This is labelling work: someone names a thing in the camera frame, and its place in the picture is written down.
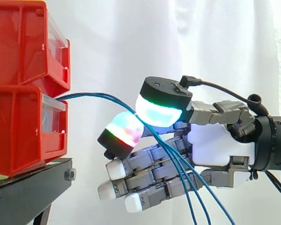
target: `robotic hand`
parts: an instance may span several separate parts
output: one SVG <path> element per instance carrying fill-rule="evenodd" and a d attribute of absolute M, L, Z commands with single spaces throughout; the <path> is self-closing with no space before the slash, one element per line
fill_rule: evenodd
<path fill-rule="evenodd" d="M 192 101 L 187 88 L 197 85 L 219 88 L 247 105 L 228 100 L 212 105 Z M 136 111 L 155 126 L 158 134 L 173 133 L 174 137 L 166 142 L 192 166 L 208 167 L 201 176 L 210 186 L 233 188 L 257 179 L 257 171 L 281 170 L 281 117 L 269 116 L 257 95 L 243 99 L 223 87 L 187 76 L 180 82 L 148 77 Z M 151 136 L 150 131 L 143 129 L 132 114 L 114 120 L 121 121 L 118 129 L 109 124 L 98 138 L 107 149 L 105 156 L 112 160 L 106 165 L 110 180 L 98 188 L 100 199 L 125 196 L 127 211 L 139 212 L 183 195 L 178 172 L 159 144 L 131 153 L 141 137 Z M 202 188 L 202 182 L 182 164 L 194 188 Z"/>

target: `cable connector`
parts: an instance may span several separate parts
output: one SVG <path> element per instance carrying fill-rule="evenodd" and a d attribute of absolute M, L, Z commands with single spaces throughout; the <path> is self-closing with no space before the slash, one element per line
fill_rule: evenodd
<path fill-rule="evenodd" d="M 193 76 L 182 76 L 179 84 L 184 88 L 189 88 L 194 86 L 200 86 L 203 84 L 203 81 Z"/>

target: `blue cable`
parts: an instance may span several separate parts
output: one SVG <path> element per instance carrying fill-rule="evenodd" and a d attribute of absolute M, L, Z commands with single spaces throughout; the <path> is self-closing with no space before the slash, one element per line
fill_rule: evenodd
<path fill-rule="evenodd" d="M 191 214 L 192 214 L 192 220 L 193 220 L 193 223 L 195 225 L 198 225 L 197 223 L 197 220 L 196 220 L 196 216 L 195 216 L 195 213 L 194 213 L 194 210 L 193 210 L 193 207 L 192 207 L 192 203 L 191 203 L 191 199 L 188 195 L 188 190 L 187 190 L 187 187 L 186 187 L 186 183 L 184 181 L 184 178 L 183 178 L 183 175 L 181 173 L 181 171 L 179 170 L 178 166 L 177 166 L 177 162 L 179 162 L 179 159 L 177 158 L 177 156 L 175 156 L 175 154 L 171 153 L 167 148 L 165 148 L 165 146 L 161 145 L 162 148 L 165 150 L 165 152 L 167 153 L 167 155 L 170 157 L 171 161 L 173 162 L 178 174 L 179 174 L 179 177 L 181 179 L 181 182 L 182 182 L 182 185 L 183 185 L 183 189 L 184 189 L 184 192 L 185 192 L 185 195 L 186 195 L 186 198 L 187 198 L 187 202 L 188 202 L 188 205 L 189 205 L 189 208 L 191 210 Z"/>
<path fill-rule="evenodd" d="M 67 99 L 72 99 L 72 98 L 78 98 L 78 97 L 83 97 L 83 96 L 89 96 L 89 97 L 99 97 L 99 98 L 104 98 L 104 99 L 107 99 L 107 100 L 110 100 L 114 103 L 117 103 L 121 106 L 123 106 L 124 108 L 126 108 L 128 111 L 130 111 L 132 114 L 135 114 L 135 111 L 129 107 L 126 103 L 122 102 L 120 99 L 112 96 L 112 95 L 109 95 L 109 94 L 105 94 L 105 93 L 75 93 L 75 94 L 69 94 L 69 95 L 66 95 L 66 96 L 62 96 L 62 97 L 59 97 L 59 98 L 56 98 L 58 101 L 61 101 L 61 100 L 67 100 Z M 179 174 L 179 177 L 182 181 L 182 185 L 183 185 L 183 188 L 184 188 L 184 191 L 185 191 L 185 194 L 186 194 L 186 198 L 187 198 L 187 201 L 188 201 L 188 205 L 189 205 L 189 208 L 191 210 L 191 214 L 192 214 L 192 219 L 193 219 L 193 222 L 195 225 L 197 225 L 197 220 L 196 220 L 196 217 L 195 217 L 195 214 L 194 214 L 194 210 L 193 210 L 193 207 L 192 207 L 192 203 L 191 203 L 191 199 L 188 195 L 188 191 L 187 191 L 187 187 L 186 187 L 186 184 L 185 184 L 185 181 L 184 181 L 184 178 L 183 178 L 183 175 L 182 173 L 180 172 L 179 168 L 178 168 L 178 165 L 177 165 L 177 162 L 179 162 L 177 156 L 173 153 L 171 153 L 165 146 L 164 146 L 164 143 L 163 142 L 160 142 L 159 143 L 163 148 L 164 150 L 166 151 L 166 153 L 168 154 L 168 156 L 170 157 L 171 161 L 173 162 L 173 165 L 174 167 L 176 168 L 176 170 L 178 171 L 178 174 Z M 194 185 L 192 184 L 191 180 L 189 179 L 189 182 L 190 182 L 190 186 L 191 187 L 194 187 Z"/>
<path fill-rule="evenodd" d="M 109 94 L 105 94 L 105 93 L 88 93 L 88 92 L 85 92 L 85 93 L 74 93 L 74 94 L 69 94 L 69 95 L 66 95 L 66 96 L 62 96 L 62 97 L 59 97 L 59 98 L 56 98 L 57 100 L 61 101 L 61 100 L 67 100 L 67 99 L 72 99 L 72 98 L 79 98 L 79 97 L 83 97 L 83 96 L 90 96 L 90 97 L 98 97 L 98 98 L 104 98 L 104 99 L 107 99 L 107 100 L 110 100 L 118 105 L 121 105 L 122 107 L 124 107 L 125 109 L 127 109 L 129 112 L 131 112 L 132 114 L 135 114 L 135 116 L 152 132 L 153 134 L 153 137 L 157 140 L 157 142 L 165 149 L 165 151 L 167 152 L 167 154 L 169 155 L 169 157 L 171 158 L 172 160 L 172 155 L 174 157 L 176 157 L 176 155 L 191 169 L 191 171 L 199 178 L 199 180 L 203 183 L 203 185 L 207 188 L 207 190 L 209 191 L 209 193 L 211 194 L 211 196 L 215 199 L 215 201 L 218 203 L 218 205 L 220 206 L 220 208 L 224 211 L 225 215 L 227 216 L 227 218 L 229 219 L 229 221 L 231 222 L 232 225 L 235 225 L 235 222 L 233 221 L 232 217 L 230 216 L 230 214 L 227 212 L 227 210 L 225 209 L 225 207 L 223 206 L 223 204 L 221 203 L 221 201 L 216 197 L 216 195 L 214 194 L 214 192 L 211 190 L 211 188 L 208 186 L 208 184 L 204 181 L 204 179 L 201 177 L 201 175 L 194 169 L 194 167 L 188 163 L 181 155 L 180 153 L 174 149 L 172 146 L 170 146 L 169 144 L 167 144 L 156 132 L 155 130 L 153 130 L 153 128 L 145 123 L 137 114 L 136 112 L 130 107 L 128 106 L 127 104 L 125 104 L 123 101 L 121 101 L 120 99 L 112 96 L 112 95 L 109 95 Z M 177 167 L 177 164 L 175 165 L 179 175 L 181 175 L 181 172 L 180 170 L 178 169 Z M 206 214 L 206 217 L 209 218 L 209 215 L 208 215 L 208 212 L 205 208 L 205 206 L 203 206 L 204 204 L 202 204 L 202 208 L 204 209 L 204 212 Z"/>

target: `black cable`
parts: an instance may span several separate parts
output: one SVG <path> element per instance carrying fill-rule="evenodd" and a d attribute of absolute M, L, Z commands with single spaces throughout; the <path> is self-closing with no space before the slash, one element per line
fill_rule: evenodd
<path fill-rule="evenodd" d="M 281 183 L 277 180 L 277 178 L 269 171 L 265 171 L 267 177 L 272 182 L 272 184 L 277 188 L 277 190 L 281 193 Z"/>
<path fill-rule="evenodd" d="M 209 87 L 221 90 L 221 91 L 245 102 L 248 105 L 249 109 L 251 109 L 253 112 L 255 112 L 258 116 L 267 116 L 269 114 L 266 107 L 264 105 L 262 105 L 262 103 L 261 103 L 261 97 L 257 94 L 252 94 L 248 98 L 244 98 L 244 97 L 236 94 L 235 92 L 233 92 L 227 88 L 224 88 L 218 84 L 203 81 L 203 80 L 193 77 L 193 76 L 182 76 L 179 84 L 186 89 L 189 87 L 200 86 L 200 85 L 209 86 Z"/>
<path fill-rule="evenodd" d="M 218 90 L 221 90 L 221 91 L 223 91 L 223 92 L 225 92 L 225 93 L 227 93 L 227 94 L 229 94 L 229 95 L 231 95 L 231 96 L 233 96 L 233 97 L 235 97 L 235 98 L 237 98 L 237 99 L 247 103 L 248 105 L 260 105 L 261 104 L 261 101 L 255 102 L 255 101 L 248 100 L 248 99 L 246 99 L 246 98 L 236 94 L 235 92 L 233 92 L 233 91 L 231 91 L 231 90 L 229 90 L 227 88 L 224 88 L 224 87 L 222 87 L 220 85 L 217 85 L 215 83 L 211 83 L 211 82 L 207 82 L 207 81 L 202 81 L 202 85 L 205 85 L 205 86 L 208 86 L 208 87 L 212 87 L 212 88 L 216 88 Z"/>

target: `white fingertip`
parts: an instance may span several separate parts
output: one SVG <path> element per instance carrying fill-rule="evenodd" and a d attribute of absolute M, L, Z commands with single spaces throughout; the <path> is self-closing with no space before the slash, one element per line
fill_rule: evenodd
<path fill-rule="evenodd" d="M 116 193 L 114 192 L 113 185 L 110 180 L 104 182 L 98 187 L 98 195 L 101 200 L 116 199 Z"/>
<path fill-rule="evenodd" d="M 125 206 L 127 212 L 135 213 L 135 212 L 141 212 L 142 206 L 141 206 L 141 200 L 140 196 L 137 193 L 130 194 L 125 197 Z"/>
<path fill-rule="evenodd" d="M 106 164 L 106 169 L 111 180 L 119 180 L 126 176 L 124 165 L 119 158 Z"/>

